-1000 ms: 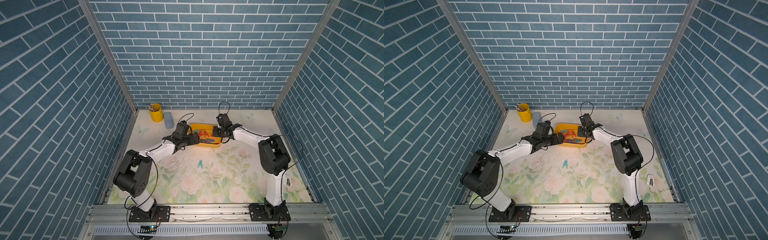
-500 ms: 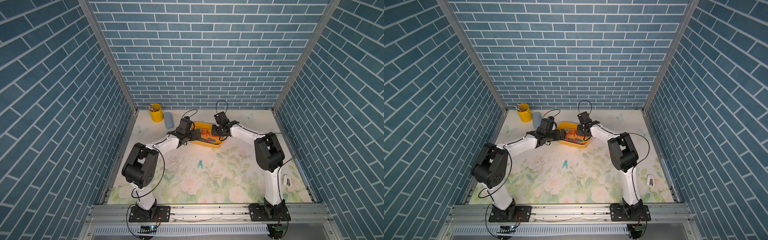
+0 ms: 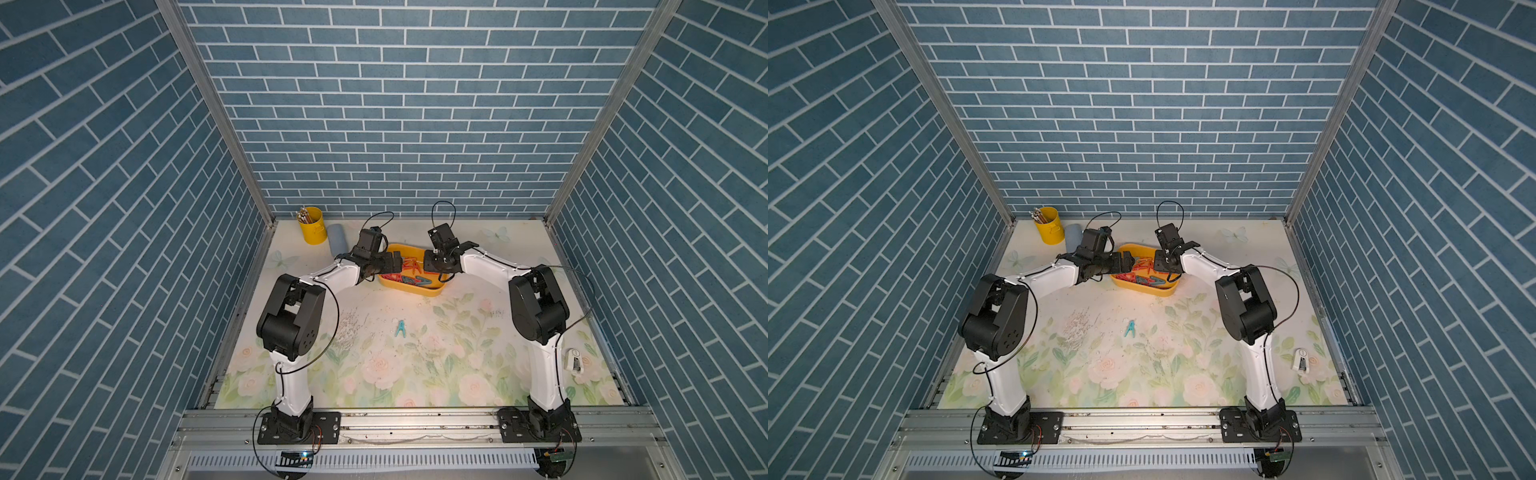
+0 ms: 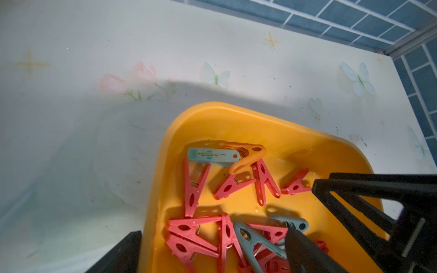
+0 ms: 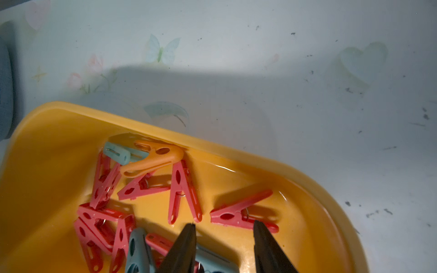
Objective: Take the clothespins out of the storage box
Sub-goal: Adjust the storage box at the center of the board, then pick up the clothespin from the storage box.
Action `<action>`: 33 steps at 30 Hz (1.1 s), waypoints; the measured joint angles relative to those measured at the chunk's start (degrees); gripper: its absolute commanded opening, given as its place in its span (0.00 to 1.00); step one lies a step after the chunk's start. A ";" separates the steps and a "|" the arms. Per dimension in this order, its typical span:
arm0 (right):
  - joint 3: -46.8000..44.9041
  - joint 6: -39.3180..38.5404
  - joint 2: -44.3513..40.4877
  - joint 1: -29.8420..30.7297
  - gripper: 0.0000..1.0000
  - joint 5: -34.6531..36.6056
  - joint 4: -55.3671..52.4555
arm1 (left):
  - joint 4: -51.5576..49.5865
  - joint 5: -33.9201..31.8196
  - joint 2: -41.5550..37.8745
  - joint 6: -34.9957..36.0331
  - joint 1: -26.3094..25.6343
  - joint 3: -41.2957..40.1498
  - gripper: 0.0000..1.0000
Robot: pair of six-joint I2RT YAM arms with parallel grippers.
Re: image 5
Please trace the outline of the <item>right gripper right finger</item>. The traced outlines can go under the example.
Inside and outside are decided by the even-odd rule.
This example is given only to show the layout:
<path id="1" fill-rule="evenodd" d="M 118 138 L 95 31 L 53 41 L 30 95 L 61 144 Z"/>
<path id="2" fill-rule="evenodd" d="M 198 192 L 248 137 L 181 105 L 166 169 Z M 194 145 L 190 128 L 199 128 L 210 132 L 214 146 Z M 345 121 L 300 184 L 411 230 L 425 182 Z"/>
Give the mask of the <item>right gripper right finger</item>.
<path id="1" fill-rule="evenodd" d="M 298 273 L 264 223 L 255 221 L 253 233 L 257 273 Z"/>

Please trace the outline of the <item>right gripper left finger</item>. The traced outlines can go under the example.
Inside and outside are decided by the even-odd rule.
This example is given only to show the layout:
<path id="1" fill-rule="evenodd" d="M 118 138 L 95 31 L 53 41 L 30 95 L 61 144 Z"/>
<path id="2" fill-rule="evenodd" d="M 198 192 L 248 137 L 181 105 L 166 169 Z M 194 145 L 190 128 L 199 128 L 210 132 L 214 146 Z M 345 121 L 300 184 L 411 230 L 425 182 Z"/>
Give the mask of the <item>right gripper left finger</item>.
<path id="1" fill-rule="evenodd" d="M 197 237 L 195 224 L 186 224 L 158 268 L 159 273 L 193 273 Z"/>

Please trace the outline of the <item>pink-red clothespin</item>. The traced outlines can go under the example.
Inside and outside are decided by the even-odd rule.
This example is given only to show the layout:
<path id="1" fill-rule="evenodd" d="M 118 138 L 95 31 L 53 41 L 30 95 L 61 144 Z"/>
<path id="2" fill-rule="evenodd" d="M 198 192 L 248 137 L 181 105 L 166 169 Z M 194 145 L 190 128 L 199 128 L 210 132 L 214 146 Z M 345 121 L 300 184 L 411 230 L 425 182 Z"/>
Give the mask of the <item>pink-red clothespin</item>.
<path id="1" fill-rule="evenodd" d="M 191 179 L 191 172 L 185 160 L 174 163 L 172 167 L 170 201 L 168 207 L 168 223 L 170 225 L 175 224 L 178 218 L 180 200 L 182 197 L 185 197 L 187 200 L 193 220 L 195 222 L 201 222 L 203 219 L 201 205 Z"/>

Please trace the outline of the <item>yellow plastic storage box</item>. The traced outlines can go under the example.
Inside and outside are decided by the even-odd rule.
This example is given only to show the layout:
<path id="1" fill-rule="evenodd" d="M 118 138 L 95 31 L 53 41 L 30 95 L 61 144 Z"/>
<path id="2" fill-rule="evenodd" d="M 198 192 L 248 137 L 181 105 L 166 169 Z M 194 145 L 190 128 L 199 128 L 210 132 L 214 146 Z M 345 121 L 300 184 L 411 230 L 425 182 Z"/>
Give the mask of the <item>yellow plastic storage box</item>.
<path id="1" fill-rule="evenodd" d="M 285 164 L 184 134 L 64 102 L 36 108 L 19 124 L 1 167 L 1 271 L 86 273 L 74 228 L 92 195 L 104 143 L 134 137 L 172 143 L 185 152 L 203 219 L 198 242 L 256 270 L 251 230 L 213 224 L 210 211 L 264 190 L 248 209 L 279 226 L 280 247 L 300 273 L 366 273 L 358 235 L 337 202 L 315 181 Z"/>

